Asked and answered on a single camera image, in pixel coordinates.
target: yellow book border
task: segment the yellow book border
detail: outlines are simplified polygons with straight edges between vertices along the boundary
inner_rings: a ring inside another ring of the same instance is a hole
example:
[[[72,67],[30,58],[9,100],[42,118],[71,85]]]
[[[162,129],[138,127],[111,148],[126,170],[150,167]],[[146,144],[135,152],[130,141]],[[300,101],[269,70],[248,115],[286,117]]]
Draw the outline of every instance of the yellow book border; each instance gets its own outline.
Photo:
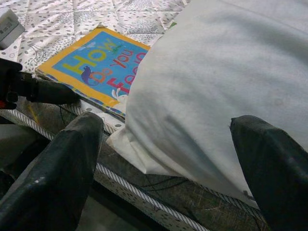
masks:
[[[96,91],[96,90],[92,89],[91,87],[89,87],[88,85],[86,85],[85,83],[82,83],[81,81],[77,80],[76,78],[52,68],[61,59],[63,59],[64,57],[66,57],[67,55],[69,55],[70,53],[75,51],[76,49],[82,47],[84,44],[89,42],[91,39],[93,39],[95,36],[97,36],[101,32],[105,32],[105,33],[107,33],[111,36],[114,36],[114,37],[116,37],[120,40],[123,40],[123,41],[129,42],[131,44],[134,44],[136,46],[139,46],[139,47],[141,47],[141,48],[143,48],[147,51],[150,49],[149,46],[146,46],[146,45],[144,45],[140,42],[134,41],[134,40],[132,40],[128,37],[125,37],[125,36],[123,36],[123,35],[121,35],[117,32],[114,32],[114,31],[112,31],[112,30],[110,30],[110,29],[108,29],[104,26],[98,26],[92,32],[90,32],[86,36],[82,37],[80,40],[78,40],[77,42],[75,42],[71,46],[65,48],[63,51],[61,51],[58,54],[56,54],[55,56],[51,57],[47,62],[45,62],[42,65],[40,65],[39,67],[37,67],[36,70],[37,70],[38,73],[43,73],[44,75],[51,75],[54,78],[56,78],[58,81],[63,82],[63,83],[67,83],[67,84],[73,86],[77,90],[86,94],[88,97],[92,97],[92,98],[95,98],[95,99],[101,101],[106,106],[113,107],[114,105],[116,105],[118,103],[118,101],[115,100],[114,98],[112,98],[108,95],[105,95],[104,93],[101,93],[99,91]]]

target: yellow letter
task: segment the yellow letter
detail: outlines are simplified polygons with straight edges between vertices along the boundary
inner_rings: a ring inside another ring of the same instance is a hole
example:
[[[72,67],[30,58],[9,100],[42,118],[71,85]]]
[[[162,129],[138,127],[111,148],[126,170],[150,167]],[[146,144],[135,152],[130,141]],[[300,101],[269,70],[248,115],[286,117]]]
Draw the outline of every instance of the yellow letter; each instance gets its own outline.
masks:
[[[116,45],[110,39],[107,39],[107,41],[108,41],[108,43],[104,43],[104,47],[98,46],[98,48],[100,48],[102,50],[112,51],[111,47],[116,47]]]
[[[93,63],[93,62],[91,62],[91,61],[89,61],[89,60],[87,60],[87,59],[84,59],[84,58],[82,58],[82,57],[80,57],[80,56],[78,56],[78,55],[75,55],[74,56],[74,59],[77,59],[77,60],[79,60],[80,62],[77,64],[77,65],[75,65],[75,66],[71,66],[71,65],[68,65],[68,64],[63,64],[62,66],[64,67],[64,68],[66,68],[66,69],[68,69],[68,70],[71,70],[71,71],[74,71],[74,72],[76,72],[76,73],[78,73],[78,74],[82,74],[82,70],[80,70],[79,68],[82,66],[82,65],[84,65],[84,64],[89,64],[89,65],[91,65],[91,66],[96,66],[96,63]]]
[[[95,53],[100,53],[101,56],[99,58],[93,58],[92,55]],[[104,51],[101,50],[92,50],[89,54],[88,54],[88,58],[92,59],[93,61],[103,61],[106,58],[106,53]]]

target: book cover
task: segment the book cover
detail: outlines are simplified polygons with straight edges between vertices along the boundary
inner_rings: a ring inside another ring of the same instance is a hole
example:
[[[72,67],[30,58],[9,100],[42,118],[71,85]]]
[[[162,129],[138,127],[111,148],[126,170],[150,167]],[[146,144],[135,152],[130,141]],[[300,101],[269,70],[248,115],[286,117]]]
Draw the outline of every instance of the book cover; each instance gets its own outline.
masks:
[[[37,67],[36,73],[67,85],[103,109],[125,116],[130,86],[149,48],[98,26]]]

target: bed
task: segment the bed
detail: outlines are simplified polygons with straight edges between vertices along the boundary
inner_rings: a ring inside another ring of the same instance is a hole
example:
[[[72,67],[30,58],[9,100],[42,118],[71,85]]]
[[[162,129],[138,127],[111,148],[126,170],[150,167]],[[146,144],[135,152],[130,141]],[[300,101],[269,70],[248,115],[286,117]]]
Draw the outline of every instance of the bed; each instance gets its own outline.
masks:
[[[34,73],[41,63],[94,29],[98,24],[146,45],[170,28],[189,0],[1,0],[19,17],[25,32],[0,57]],[[48,139],[76,115],[97,113],[104,120],[105,139],[124,125],[87,102],[75,105],[29,103],[0,111]],[[259,210],[180,177],[144,175],[103,141],[95,180],[169,230],[269,230]]]

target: white pillow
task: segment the white pillow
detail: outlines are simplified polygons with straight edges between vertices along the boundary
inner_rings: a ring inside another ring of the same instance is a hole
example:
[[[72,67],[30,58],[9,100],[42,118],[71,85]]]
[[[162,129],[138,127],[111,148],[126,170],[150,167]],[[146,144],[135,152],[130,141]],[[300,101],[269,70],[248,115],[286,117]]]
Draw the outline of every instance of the white pillow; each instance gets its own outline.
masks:
[[[257,207],[229,129],[260,117],[308,150],[308,6],[193,0],[150,49],[108,143],[146,174],[184,176]]]

